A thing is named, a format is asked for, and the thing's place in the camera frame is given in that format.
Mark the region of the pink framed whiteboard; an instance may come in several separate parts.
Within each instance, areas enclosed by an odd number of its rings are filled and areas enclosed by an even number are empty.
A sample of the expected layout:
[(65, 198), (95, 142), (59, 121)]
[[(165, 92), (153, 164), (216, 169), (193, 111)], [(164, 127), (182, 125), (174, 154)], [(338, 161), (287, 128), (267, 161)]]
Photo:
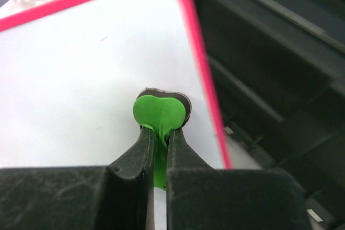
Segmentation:
[(193, 0), (55, 0), (1, 19), (1, 169), (110, 165), (140, 135), (146, 88), (185, 94), (187, 143), (230, 167)]

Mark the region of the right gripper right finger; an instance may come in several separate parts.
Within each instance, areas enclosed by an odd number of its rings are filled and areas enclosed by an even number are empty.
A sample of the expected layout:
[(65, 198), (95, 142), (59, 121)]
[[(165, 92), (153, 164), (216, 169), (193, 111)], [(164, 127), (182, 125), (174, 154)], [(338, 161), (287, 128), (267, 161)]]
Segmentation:
[(311, 229), (301, 187), (286, 172), (213, 169), (171, 133), (167, 166), (168, 229)]

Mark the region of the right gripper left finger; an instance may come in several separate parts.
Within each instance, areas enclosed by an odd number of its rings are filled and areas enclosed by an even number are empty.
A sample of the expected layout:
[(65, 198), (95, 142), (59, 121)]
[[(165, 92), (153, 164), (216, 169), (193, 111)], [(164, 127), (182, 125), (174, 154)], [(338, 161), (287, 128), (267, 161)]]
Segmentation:
[(1, 169), (1, 229), (153, 229), (154, 140), (108, 166)]

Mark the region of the green whiteboard eraser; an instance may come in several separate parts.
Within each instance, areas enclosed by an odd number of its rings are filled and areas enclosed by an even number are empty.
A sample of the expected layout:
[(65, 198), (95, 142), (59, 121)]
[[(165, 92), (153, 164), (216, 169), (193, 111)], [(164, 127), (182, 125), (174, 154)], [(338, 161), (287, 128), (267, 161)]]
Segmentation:
[(172, 131), (183, 127), (191, 114), (189, 98), (180, 92), (146, 88), (133, 104), (133, 116), (140, 127), (155, 134), (154, 187), (166, 190), (168, 142)]

